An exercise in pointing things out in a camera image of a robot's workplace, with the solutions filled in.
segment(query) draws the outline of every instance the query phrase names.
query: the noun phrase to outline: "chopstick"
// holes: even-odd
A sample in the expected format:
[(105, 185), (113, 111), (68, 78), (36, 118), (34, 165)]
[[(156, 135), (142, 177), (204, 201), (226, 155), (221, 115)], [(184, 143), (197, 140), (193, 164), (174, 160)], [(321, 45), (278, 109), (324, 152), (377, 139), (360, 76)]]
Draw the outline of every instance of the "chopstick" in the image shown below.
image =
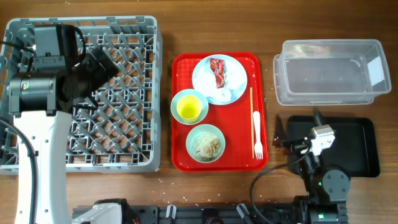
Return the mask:
[(250, 87), (250, 125), (251, 125), (251, 151), (254, 159), (254, 130), (253, 130), (253, 87)]

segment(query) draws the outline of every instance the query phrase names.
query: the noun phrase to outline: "clear plastic container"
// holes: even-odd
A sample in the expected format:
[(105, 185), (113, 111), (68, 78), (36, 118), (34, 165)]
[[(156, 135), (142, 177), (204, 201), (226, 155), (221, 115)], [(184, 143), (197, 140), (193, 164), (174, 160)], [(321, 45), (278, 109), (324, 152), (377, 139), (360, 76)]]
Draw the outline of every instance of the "clear plastic container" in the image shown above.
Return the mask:
[(360, 105), (391, 91), (378, 40), (287, 40), (274, 58), (281, 105)]

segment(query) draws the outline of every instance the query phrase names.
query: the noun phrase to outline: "yellow cup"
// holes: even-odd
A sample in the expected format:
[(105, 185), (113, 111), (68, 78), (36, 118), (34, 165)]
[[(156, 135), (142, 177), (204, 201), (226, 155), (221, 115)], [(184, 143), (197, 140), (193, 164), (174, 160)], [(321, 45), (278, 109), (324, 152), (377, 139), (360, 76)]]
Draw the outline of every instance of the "yellow cup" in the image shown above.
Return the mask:
[(195, 96), (184, 96), (177, 103), (177, 113), (186, 123), (196, 122), (202, 108), (201, 101)]

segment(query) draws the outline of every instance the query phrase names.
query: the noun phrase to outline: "wooden surface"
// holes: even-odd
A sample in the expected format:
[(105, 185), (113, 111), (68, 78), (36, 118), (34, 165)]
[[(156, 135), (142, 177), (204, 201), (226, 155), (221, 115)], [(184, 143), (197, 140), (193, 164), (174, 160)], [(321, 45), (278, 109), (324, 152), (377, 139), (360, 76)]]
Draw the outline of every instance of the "wooden surface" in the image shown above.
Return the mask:
[[(131, 205), (159, 206), (168, 202), (175, 205), (232, 205), (249, 201), (249, 185), (257, 172), (184, 174), (170, 160), (170, 66), (178, 54), (224, 51), (256, 54), (261, 61), (271, 142), (277, 114), (288, 118), (293, 114), (311, 114), (314, 109), (311, 106), (281, 106), (276, 100), (272, 60), (280, 53), (285, 40), (380, 40), (389, 64), (392, 91), (377, 97), (371, 105), (318, 108), (325, 115), (367, 117), (375, 124), (381, 175), (372, 179), (352, 179), (348, 194), (350, 223), (398, 223), (398, 1), (0, 2), (1, 32), (7, 22), (16, 17), (152, 15), (158, 20), (164, 39), (160, 171), (68, 174), (70, 211), (104, 198), (127, 198)], [(269, 147), (269, 166), (286, 161), (280, 150)], [(14, 223), (17, 181), (17, 177), (0, 176), (0, 223)], [(290, 202), (295, 195), (305, 194), (305, 189), (299, 177), (287, 170), (278, 170), (257, 183), (255, 194), (258, 202)]]

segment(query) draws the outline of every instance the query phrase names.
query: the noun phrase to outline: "white plastic fork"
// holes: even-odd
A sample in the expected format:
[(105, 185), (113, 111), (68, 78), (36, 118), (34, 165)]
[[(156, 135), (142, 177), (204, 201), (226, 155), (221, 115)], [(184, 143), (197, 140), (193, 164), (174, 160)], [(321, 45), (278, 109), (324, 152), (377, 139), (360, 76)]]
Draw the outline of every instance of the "white plastic fork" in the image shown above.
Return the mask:
[(256, 153), (256, 159), (262, 159), (262, 144), (261, 144), (261, 136), (260, 136), (260, 112), (253, 112), (253, 122), (254, 122), (254, 130), (256, 131), (256, 143), (254, 145), (254, 152)]

